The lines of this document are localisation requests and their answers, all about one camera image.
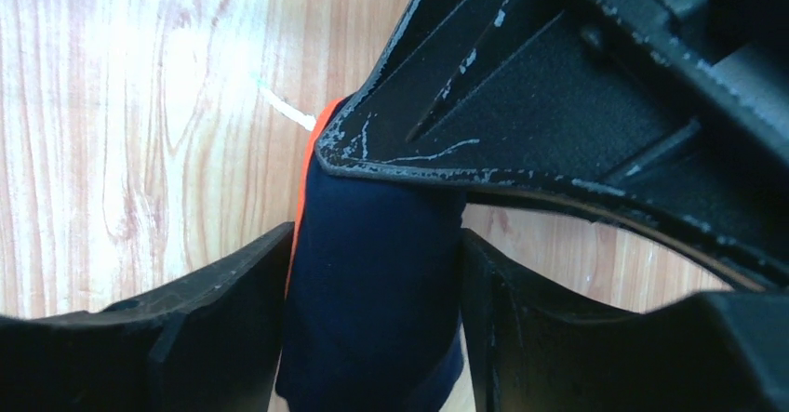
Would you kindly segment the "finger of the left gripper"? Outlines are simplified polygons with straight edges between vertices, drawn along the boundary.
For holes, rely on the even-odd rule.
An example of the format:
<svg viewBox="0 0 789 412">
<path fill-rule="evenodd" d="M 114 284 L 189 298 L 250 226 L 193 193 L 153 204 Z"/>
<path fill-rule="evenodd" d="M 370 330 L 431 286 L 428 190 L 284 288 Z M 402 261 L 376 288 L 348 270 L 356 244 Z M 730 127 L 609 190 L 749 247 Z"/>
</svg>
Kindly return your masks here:
<svg viewBox="0 0 789 412">
<path fill-rule="evenodd" d="M 411 0 L 324 130 L 334 175 L 603 220 L 732 286 L 788 286 L 788 159 L 770 163 L 605 55 L 566 0 Z"/>
</svg>

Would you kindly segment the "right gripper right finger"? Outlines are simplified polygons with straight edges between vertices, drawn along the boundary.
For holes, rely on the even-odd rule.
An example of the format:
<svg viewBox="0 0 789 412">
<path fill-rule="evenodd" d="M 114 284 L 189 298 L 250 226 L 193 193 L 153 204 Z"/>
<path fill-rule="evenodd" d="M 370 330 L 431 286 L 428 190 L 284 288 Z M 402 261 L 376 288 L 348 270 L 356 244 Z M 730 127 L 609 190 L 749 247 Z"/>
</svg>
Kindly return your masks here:
<svg viewBox="0 0 789 412">
<path fill-rule="evenodd" d="M 480 411 L 784 411 L 788 298 L 700 292 L 648 313 L 588 299 L 462 238 Z"/>
</svg>

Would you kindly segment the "navy orange boxer briefs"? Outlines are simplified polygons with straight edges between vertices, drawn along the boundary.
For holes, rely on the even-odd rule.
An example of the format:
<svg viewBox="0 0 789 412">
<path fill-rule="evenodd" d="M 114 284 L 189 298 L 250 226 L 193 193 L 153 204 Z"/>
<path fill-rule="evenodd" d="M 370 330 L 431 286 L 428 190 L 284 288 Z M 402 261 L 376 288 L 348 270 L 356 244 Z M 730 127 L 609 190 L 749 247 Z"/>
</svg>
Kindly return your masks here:
<svg viewBox="0 0 789 412">
<path fill-rule="evenodd" d="M 275 389 L 292 411 L 437 411 L 461 375 L 466 195 L 329 175 L 308 150 Z"/>
</svg>

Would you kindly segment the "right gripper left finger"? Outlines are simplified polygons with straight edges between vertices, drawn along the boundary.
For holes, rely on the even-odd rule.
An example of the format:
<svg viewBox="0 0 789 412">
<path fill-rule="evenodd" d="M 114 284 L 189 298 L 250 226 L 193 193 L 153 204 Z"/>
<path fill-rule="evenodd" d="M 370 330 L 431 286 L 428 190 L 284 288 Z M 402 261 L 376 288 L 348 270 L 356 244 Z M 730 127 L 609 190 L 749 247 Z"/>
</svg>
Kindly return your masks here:
<svg viewBox="0 0 789 412">
<path fill-rule="evenodd" d="M 264 411 L 293 226 L 99 312 L 1 320 L 5 411 Z"/>
</svg>

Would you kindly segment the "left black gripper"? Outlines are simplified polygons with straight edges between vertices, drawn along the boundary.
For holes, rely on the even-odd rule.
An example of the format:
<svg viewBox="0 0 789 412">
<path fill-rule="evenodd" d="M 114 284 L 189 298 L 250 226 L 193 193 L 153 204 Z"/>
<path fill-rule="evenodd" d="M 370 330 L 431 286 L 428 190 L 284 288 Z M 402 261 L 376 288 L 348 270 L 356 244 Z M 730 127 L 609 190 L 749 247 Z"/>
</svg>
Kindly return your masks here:
<svg viewBox="0 0 789 412">
<path fill-rule="evenodd" d="M 788 0 L 566 0 L 669 106 L 788 159 Z"/>
</svg>

